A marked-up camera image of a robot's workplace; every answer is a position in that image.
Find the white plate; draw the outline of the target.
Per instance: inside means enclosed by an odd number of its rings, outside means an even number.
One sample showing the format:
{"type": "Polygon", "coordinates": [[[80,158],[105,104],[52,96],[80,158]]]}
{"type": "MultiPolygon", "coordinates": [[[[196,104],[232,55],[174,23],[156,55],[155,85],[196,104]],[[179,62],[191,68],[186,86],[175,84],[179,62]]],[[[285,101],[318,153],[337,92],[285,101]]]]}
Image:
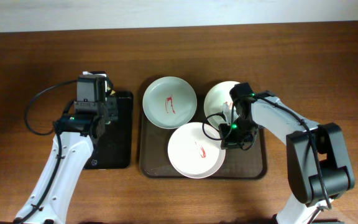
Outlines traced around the white plate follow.
{"type": "Polygon", "coordinates": [[[181,126],[168,141],[171,165],[181,175],[192,179],[215,174],[226,157],[218,137],[218,131],[208,124],[192,122],[181,126]]]}
{"type": "MultiPolygon", "coordinates": [[[[204,99],[204,114],[209,116],[215,113],[222,112],[223,103],[227,102],[232,110],[234,110],[234,118],[236,120],[239,116],[236,113],[236,108],[233,107],[233,101],[229,94],[230,90],[239,82],[235,81],[225,81],[218,83],[213,86],[212,89],[207,93],[206,98],[204,99]]],[[[208,118],[208,122],[215,129],[219,129],[221,123],[226,123],[225,120],[220,116],[213,116],[208,118]]]]}

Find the pale grey plate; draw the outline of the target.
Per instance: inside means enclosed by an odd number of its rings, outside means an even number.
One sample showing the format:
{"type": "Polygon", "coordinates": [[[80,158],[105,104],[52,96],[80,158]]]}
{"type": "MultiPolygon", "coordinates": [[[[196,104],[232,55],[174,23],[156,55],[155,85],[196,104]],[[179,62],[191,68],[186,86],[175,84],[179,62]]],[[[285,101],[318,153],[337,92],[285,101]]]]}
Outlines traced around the pale grey plate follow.
{"type": "Polygon", "coordinates": [[[145,90],[142,108],[147,119],[163,129],[176,129],[188,123],[197,109],[193,87],[178,77],[162,77],[145,90]]]}

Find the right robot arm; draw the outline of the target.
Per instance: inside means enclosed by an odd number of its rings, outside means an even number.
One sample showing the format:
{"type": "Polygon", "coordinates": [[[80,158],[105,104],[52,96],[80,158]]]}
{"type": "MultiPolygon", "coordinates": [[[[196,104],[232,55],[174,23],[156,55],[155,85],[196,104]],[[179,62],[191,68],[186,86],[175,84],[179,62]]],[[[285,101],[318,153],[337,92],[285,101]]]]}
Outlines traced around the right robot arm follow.
{"type": "Polygon", "coordinates": [[[285,106],[271,91],[254,93],[248,83],[234,85],[232,110],[219,125],[221,149],[248,150],[259,128],[274,134],[287,154],[291,195],[274,223],[312,223],[333,200],[354,188],[352,169],[342,129],[319,124],[285,106]]]}

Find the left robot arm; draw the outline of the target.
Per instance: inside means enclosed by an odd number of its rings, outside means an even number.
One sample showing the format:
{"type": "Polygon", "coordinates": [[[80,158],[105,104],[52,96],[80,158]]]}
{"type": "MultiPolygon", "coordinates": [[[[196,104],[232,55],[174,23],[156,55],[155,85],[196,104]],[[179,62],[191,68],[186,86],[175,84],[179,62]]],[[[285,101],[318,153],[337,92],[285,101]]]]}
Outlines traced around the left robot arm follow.
{"type": "Polygon", "coordinates": [[[48,161],[14,223],[65,223],[77,181],[106,126],[117,118],[106,72],[83,72],[76,98],[53,122],[48,161]]]}

